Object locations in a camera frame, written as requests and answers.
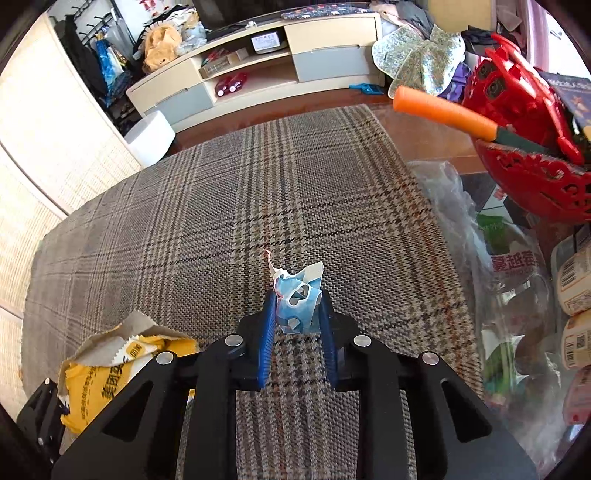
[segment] metal bolt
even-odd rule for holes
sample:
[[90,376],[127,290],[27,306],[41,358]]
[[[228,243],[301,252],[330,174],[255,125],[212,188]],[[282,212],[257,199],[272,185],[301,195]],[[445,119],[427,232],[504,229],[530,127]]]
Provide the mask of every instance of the metal bolt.
[[225,342],[228,346],[238,346],[242,344],[242,337],[233,333],[232,335],[228,335],[226,337]]
[[168,365],[170,362],[174,360],[174,355],[171,352],[162,352],[159,353],[156,357],[156,361],[160,365]]
[[433,352],[425,352],[421,358],[427,365],[437,365],[439,363],[439,357]]
[[357,346],[370,346],[371,338],[367,335],[358,335],[353,339],[353,343]]

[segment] wooden floor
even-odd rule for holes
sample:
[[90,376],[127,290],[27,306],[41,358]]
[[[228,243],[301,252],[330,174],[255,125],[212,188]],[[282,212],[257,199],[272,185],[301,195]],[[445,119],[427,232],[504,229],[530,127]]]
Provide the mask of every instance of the wooden floor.
[[468,135],[392,109],[386,95],[365,95],[358,90],[309,93],[246,108],[179,132],[169,154],[220,135],[299,113],[338,106],[367,104],[407,160],[450,160],[459,173],[485,171]]

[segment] plaid rug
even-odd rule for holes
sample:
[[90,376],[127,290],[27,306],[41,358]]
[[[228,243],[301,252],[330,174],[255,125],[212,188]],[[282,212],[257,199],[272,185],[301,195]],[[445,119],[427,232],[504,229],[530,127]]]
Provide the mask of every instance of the plaid rug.
[[[366,106],[291,116],[166,158],[85,204],[35,257],[27,393],[133,309],[206,347],[258,311],[265,249],[291,272],[324,261],[335,309],[408,355],[432,349],[482,392],[446,244]],[[355,477],[358,396],[325,380],[319,336],[275,336],[270,385],[238,393],[241,479]]]

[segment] plastic wrap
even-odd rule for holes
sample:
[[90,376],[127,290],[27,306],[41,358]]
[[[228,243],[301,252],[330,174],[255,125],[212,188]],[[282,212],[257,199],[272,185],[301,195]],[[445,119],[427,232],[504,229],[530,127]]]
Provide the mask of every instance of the plastic wrap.
[[184,23],[181,37],[183,41],[176,48],[176,53],[179,56],[185,55],[207,43],[205,28],[196,13],[192,14]]
[[129,61],[134,61],[134,44],[127,34],[128,29],[123,18],[118,18],[105,34],[105,38]]
[[535,235],[477,215],[451,164],[409,166],[431,201],[465,292],[484,400],[543,477],[564,454],[559,447],[568,429],[562,411],[570,378],[560,361],[561,325]]

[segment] box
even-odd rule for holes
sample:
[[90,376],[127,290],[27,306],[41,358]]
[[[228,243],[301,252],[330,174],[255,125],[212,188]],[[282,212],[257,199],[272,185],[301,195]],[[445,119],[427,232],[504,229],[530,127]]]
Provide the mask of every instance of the box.
[[252,46],[256,52],[267,50],[268,48],[276,48],[281,45],[279,34],[276,31],[264,33],[251,38]]
[[223,69],[229,67],[230,65],[235,65],[236,63],[239,63],[247,57],[248,50],[246,48],[240,48],[239,50],[229,53],[228,55],[210,61],[208,64],[204,65],[199,69],[199,73],[202,78],[206,79],[215,75],[218,72],[221,72]]

